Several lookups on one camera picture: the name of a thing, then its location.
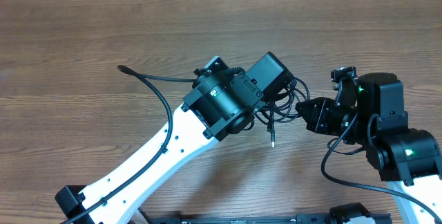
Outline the black usb cable thin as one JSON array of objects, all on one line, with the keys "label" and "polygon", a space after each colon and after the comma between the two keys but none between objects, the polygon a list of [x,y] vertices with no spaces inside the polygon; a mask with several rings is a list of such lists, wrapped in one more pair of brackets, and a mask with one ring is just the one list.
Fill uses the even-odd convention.
[{"label": "black usb cable thin", "polygon": [[275,119],[274,119],[274,112],[275,112],[275,107],[274,107],[274,103],[271,103],[268,105],[268,124],[267,124],[267,131],[270,133],[271,136],[271,147],[274,148],[275,147],[275,141],[276,141],[276,136],[275,136]]}]

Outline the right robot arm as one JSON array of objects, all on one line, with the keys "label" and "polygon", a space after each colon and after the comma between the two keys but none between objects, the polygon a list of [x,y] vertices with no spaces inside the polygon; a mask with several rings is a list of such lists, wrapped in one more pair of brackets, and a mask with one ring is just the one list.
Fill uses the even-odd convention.
[{"label": "right robot arm", "polygon": [[[321,162],[321,172],[340,185],[393,196],[404,223],[441,222],[441,150],[426,130],[408,125],[403,84],[393,73],[356,76],[331,72],[335,99],[317,97],[296,105],[307,129],[332,136]],[[340,142],[359,144],[368,163],[387,187],[335,178],[325,171]]]}]

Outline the black usb cable thick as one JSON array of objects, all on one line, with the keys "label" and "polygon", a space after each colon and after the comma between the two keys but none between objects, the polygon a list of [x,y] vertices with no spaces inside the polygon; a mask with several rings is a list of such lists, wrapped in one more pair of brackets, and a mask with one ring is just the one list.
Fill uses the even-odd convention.
[{"label": "black usb cable thick", "polygon": [[266,103],[255,117],[263,124],[288,123],[300,117],[298,113],[292,113],[295,109],[293,104],[310,100],[308,86],[299,78],[292,79],[286,87],[285,92],[279,93],[275,99]]}]

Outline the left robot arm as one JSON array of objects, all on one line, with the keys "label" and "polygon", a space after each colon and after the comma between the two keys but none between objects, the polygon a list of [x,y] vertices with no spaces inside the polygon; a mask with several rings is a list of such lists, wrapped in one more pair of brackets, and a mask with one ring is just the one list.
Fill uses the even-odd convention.
[{"label": "left robot arm", "polygon": [[132,156],[87,186],[65,186],[55,200],[67,223],[128,223],[142,203],[180,167],[238,134],[268,103],[289,94],[295,78],[271,52],[249,70],[218,56],[194,72],[192,89],[176,110],[163,103],[167,123]]}]

